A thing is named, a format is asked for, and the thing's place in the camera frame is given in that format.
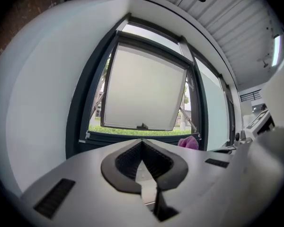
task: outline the fluorescent light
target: fluorescent light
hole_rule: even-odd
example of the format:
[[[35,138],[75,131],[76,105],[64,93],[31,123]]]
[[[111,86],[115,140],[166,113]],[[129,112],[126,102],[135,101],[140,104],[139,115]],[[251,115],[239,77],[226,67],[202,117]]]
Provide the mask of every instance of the fluorescent light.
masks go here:
[[[280,42],[281,42],[281,37],[278,36],[275,38],[275,50],[274,50],[274,58],[273,58],[273,63],[271,66],[275,66],[278,63],[278,58],[279,58],[279,52],[280,52]]]

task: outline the green grass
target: green grass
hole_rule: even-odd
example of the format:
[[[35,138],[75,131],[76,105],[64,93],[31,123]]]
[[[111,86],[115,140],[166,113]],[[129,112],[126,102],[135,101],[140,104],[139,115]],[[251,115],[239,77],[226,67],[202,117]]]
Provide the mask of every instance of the green grass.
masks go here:
[[[107,128],[101,126],[89,126],[90,131],[95,131],[99,133],[106,134],[119,134],[119,135],[138,135],[138,136],[171,136],[171,135],[183,135],[183,134],[191,134],[191,130],[181,131],[180,129],[175,129],[173,131],[135,131],[135,130],[122,130],[122,129],[114,129]]]

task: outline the ceiling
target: ceiling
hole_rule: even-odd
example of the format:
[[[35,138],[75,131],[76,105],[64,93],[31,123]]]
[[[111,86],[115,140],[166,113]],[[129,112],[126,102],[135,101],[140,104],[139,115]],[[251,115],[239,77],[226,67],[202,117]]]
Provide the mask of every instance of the ceiling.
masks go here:
[[[237,79],[238,91],[267,82],[274,32],[263,0],[167,0],[195,18],[217,41]]]

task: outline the brick wall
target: brick wall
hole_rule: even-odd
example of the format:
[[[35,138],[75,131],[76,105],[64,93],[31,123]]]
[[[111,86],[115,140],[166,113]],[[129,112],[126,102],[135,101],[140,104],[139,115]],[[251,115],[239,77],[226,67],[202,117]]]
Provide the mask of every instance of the brick wall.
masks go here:
[[[58,3],[59,0],[16,0],[0,23],[0,55],[24,25]]]

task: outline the black rectangular slot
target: black rectangular slot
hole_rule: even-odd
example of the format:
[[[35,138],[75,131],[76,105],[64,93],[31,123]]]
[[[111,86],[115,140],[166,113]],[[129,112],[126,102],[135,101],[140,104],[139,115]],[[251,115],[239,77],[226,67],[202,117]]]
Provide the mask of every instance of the black rectangular slot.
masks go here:
[[[223,168],[226,168],[229,164],[229,162],[219,161],[219,160],[215,160],[215,159],[211,159],[211,158],[207,159],[205,162],[208,163],[208,164],[220,166],[220,167],[223,167]]]
[[[61,179],[34,207],[43,216],[51,219],[74,186],[75,181]]]

